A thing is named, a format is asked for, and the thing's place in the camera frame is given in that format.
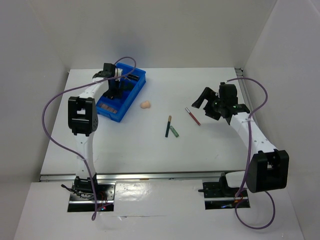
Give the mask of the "eyeshadow palette clear case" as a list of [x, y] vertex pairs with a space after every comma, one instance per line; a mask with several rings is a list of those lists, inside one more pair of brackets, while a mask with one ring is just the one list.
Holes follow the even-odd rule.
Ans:
[[107, 105], [107, 104], [104, 104], [104, 103], [101, 103], [101, 104], [99, 105], [99, 107], [100, 107], [101, 109], [107, 111], [107, 112], [110, 112], [110, 113], [116, 114], [116, 113], [118, 112], [117, 109], [115, 109], [115, 108], [113, 108], [112, 106], [109, 106], [109, 105]]

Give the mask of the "blue plastic organizer bin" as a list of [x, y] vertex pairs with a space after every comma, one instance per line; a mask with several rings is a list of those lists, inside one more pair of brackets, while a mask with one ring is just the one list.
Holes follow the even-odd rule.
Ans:
[[[109, 99], [106, 97], [101, 96], [100, 99], [96, 103], [96, 109], [97, 113], [99, 115], [102, 115], [104, 117], [107, 117], [115, 122], [120, 122], [123, 117], [125, 116], [127, 110], [130, 108], [131, 104], [139, 94], [140, 90], [143, 88], [143, 86], [146, 83], [146, 72], [139, 68], [133, 68], [130, 65], [124, 64], [124, 63], [116, 63], [115, 64], [117, 68], [123, 69], [123, 75], [136, 75], [139, 76], [139, 81], [128, 81], [121, 78], [121, 85], [123, 89], [122, 97], [121, 98], [114, 98]], [[132, 91], [124, 91], [124, 86], [127, 84], [133, 84], [134, 88]], [[103, 103], [110, 107], [113, 107], [117, 109], [117, 113], [111, 113], [108, 112], [102, 108], [99, 107], [99, 105]]]

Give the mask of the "black gold lipstick tube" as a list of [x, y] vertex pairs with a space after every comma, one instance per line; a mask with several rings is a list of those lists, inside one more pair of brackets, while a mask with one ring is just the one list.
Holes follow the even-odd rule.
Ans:
[[137, 75], [134, 75], [134, 74], [128, 74], [127, 76], [126, 76], [126, 78], [128, 78], [130, 81], [139, 81], [139, 79], [140, 79], [140, 77], [139, 76], [137, 76]]

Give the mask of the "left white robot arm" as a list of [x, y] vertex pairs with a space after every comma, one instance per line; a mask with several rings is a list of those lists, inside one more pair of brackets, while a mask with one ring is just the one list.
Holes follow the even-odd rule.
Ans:
[[78, 96], [68, 99], [68, 127], [76, 142], [77, 171], [74, 188], [88, 200], [97, 197], [97, 175], [93, 160], [93, 138], [98, 128], [98, 112], [96, 103], [109, 90], [115, 80], [107, 78], [121, 76], [123, 71], [112, 63], [105, 63], [103, 69], [92, 77], [93, 85], [87, 87]]

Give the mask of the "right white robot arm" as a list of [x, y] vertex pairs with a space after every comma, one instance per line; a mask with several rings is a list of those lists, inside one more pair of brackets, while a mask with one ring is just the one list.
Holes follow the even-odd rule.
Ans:
[[206, 87], [192, 104], [200, 108], [203, 101], [205, 115], [219, 120], [223, 118], [239, 135], [247, 147], [244, 171], [230, 172], [222, 176], [218, 190], [223, 196], [230, 196], [235, 189], [238, 196], [243, 189], [252, 193], [284, 189], [287, 186], [289, 155], [274, 146], [252, 118], [252, 111], [238, 102], [238, 91], [234, 84], [222, 82], [218, 92]]

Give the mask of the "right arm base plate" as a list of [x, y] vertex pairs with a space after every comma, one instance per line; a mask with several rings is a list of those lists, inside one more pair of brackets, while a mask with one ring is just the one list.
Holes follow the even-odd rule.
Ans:
[[238, 187], [229, 187], [220, 182], [203, 182], [202, 189], [198, 192], [203, 194], [206, 210], [234, 209], [238, 203], [239, 208], [250, 208], [248, 193], [244, 190], [235, 197]]

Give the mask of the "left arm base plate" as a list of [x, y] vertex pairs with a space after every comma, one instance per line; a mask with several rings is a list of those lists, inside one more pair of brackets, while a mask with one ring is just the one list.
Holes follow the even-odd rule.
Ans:
[[[115, 183], [101, 184], [97, 189], [97, 211], [113, 212], [115, 198]], [[71, 191], [69, 195], [68, 208], [69, 213], [93, 212], [95, 210], [95, 200], [93, 193], [75, 193]]]

